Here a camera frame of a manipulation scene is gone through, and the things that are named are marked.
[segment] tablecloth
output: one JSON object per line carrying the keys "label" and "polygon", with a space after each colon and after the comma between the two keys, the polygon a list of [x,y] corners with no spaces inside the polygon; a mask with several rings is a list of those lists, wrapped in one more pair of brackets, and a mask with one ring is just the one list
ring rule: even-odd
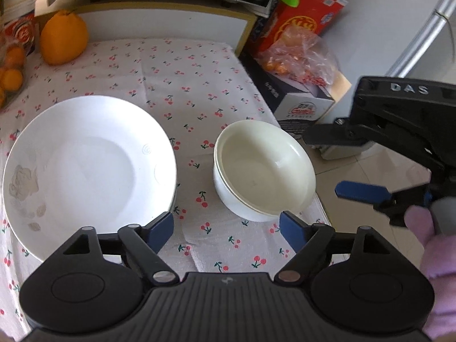
{"label": "tablecloth", "polygon": [[[65,99],[93,94],[136,104],[169,137],[178,170],[175,229],[159,255],[180,276],[187,271],[262,271],[273,276],[294,255],[278,221],[241,219],[215,192],[213,147],[220,132],[243,119],[278,125],[230,47],[169,38],[106,41],[90,44],[75,61],[58,67],[32,54],[26,89],[0,114],[2,171],[14,141],[34,117]],[[29,331],[18,293],[39,261],[14,237],[3,202],[0,212],[0,328],[18,340]],[[296,213],[307,223],[327,223],[316,196]]]}

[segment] white refrigerator door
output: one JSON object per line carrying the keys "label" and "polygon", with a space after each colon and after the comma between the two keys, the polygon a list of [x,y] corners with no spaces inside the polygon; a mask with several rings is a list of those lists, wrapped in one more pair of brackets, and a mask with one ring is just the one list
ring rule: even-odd
{"label": "white refrigerator door", "polygon": [[439,0],[348,0],[323,38],[352,89],[323,122],[348,116],[361,76],[384,76],[425,26]]}

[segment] ribbed black surface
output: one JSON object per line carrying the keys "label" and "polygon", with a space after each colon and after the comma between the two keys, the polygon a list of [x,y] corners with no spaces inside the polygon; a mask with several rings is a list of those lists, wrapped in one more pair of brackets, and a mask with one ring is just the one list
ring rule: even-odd
{"label": "ribbed black surface", "polygon": [[26,342],[422,342],[419,331],[378,338],[329,324],[304,294],[271,282],[263,273],[190,273],[179,285],[155,289],[129,320],[86,336],[33,331]]}

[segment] large white shallow bowl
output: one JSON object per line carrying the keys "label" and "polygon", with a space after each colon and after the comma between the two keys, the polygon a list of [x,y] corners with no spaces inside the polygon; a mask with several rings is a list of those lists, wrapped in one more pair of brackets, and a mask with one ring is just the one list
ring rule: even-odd
{"label": "large white shallow bowl", "polygon": [[19,241],[44,261],[83,226],[115,233],[170,210],[176,176],[169,139],[148,113],[113,97],[77,97],[22,131],[3,201]]}
{"label": "large white shallow bowl", "polygon": [[[252,221],[274,220],[285,210],[300,211],[315,193],[315,172],[304,149],[266,122],[239,121],[222,131],[214,148],[214,182],[220,192],[217,172],[226,188],[222,201],[227,205],[229,200],[233,213]],[[236,199],[228,199],[229,193]]]}

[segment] yellow logo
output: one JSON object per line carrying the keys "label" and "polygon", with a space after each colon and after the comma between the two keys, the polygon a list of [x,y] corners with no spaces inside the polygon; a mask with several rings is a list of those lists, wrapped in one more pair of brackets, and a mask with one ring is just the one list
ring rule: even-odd
{"label": "yellow logo", "polygon": [[298,15],[298,16],[288,19],[285,23],[283,23],[280,26],[279,30],[275,33],[274,42],[279,39],[280,35],[283,33],[283,31],[285,31],[285,28],[288,27],[288,25],[297,25],[300,27],[304,27],[312,32],[315,32],[315,30],[316,30],[316,21],[315,20],[313,20],[312,18],[307,17],[305,15]]}

